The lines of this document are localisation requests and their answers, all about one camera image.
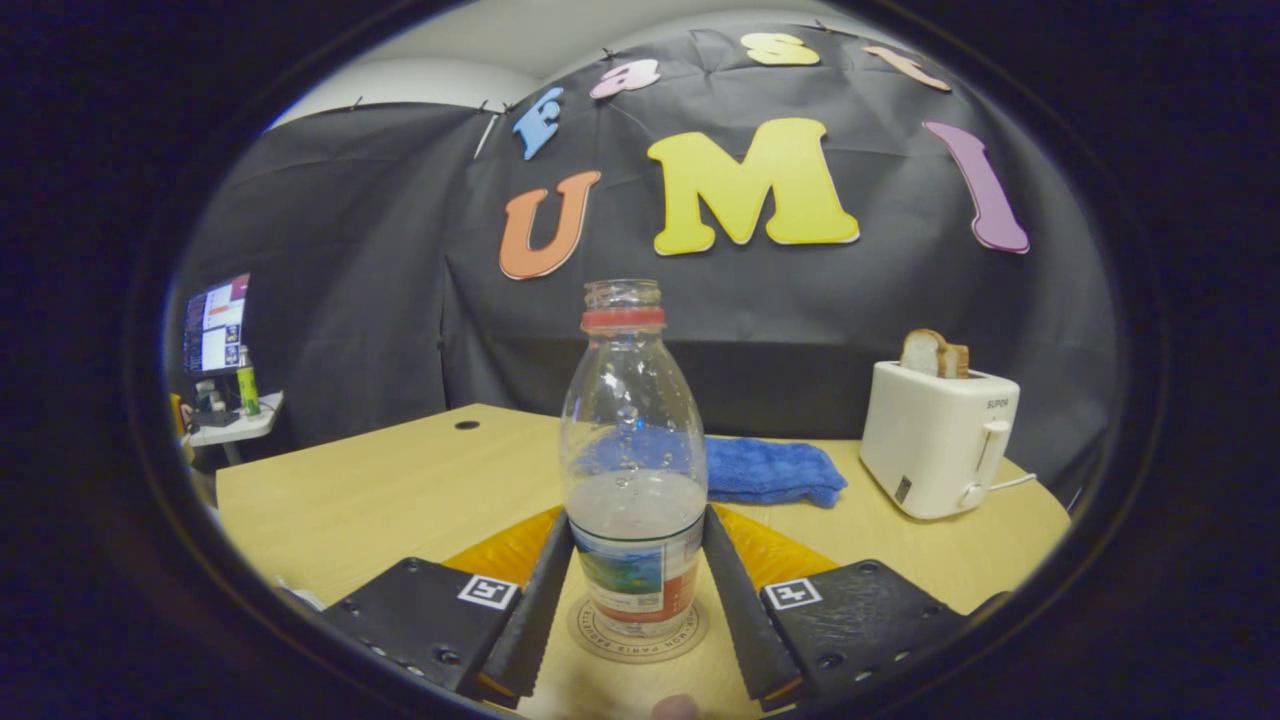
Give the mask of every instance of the monitor screen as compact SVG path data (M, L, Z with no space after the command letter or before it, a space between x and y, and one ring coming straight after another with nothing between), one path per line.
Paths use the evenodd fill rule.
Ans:
M244 337L248 273L220 282L187 302L182 356L192 378L234 373Z

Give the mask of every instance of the red bottle cap ring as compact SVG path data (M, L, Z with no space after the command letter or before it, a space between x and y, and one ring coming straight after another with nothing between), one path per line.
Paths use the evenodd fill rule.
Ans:
M620 307L616 310L588 310L582 313L582 329L637 328L660 325L667 319L662 307Z

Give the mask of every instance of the green bottle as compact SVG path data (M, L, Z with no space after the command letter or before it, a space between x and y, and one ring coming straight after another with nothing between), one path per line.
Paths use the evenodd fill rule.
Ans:
M257 383L253 380L253 364L248 360L248 346L241 346L241 363L236 369L236 378L241 384L241 414L246 418L261 415L262 409L257 405Z

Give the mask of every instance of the plastic bottle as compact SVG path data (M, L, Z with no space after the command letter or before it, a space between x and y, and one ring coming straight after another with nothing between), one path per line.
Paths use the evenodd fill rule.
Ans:
M236 379L241 386L241 409L246 418L260 415L262 409L257 406L257 382L253 379L253 364L248 359L248 346L242 345L239 351L239 368L236 369Z
M561 416L564 507L607 628L657 637L694 600L707 509L703 423L662 342L654 281L586 284L586 355Z

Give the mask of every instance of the coaster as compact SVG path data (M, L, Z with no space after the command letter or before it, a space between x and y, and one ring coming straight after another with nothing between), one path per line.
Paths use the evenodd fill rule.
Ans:
M680 657L707 637L707 612L696 600L684 625L669 635L655 638L636 638L609 630L599 621L600 615L595 611L590 597L575 602L570 607L567 620L573 641L588 652L628 665L648 665Z

